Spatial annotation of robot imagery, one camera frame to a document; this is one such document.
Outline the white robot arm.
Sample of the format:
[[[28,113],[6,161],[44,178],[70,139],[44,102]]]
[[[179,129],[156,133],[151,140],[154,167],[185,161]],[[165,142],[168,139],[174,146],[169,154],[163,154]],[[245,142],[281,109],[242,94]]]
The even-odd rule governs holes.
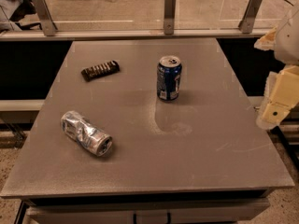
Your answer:
[[[299,103],[299,5],[295,4],[279,25],[262,36],[254,47],[272,49],[275,59],[285,64],[278,73],[269,73],[256,119],[261,129],[271,130]]]

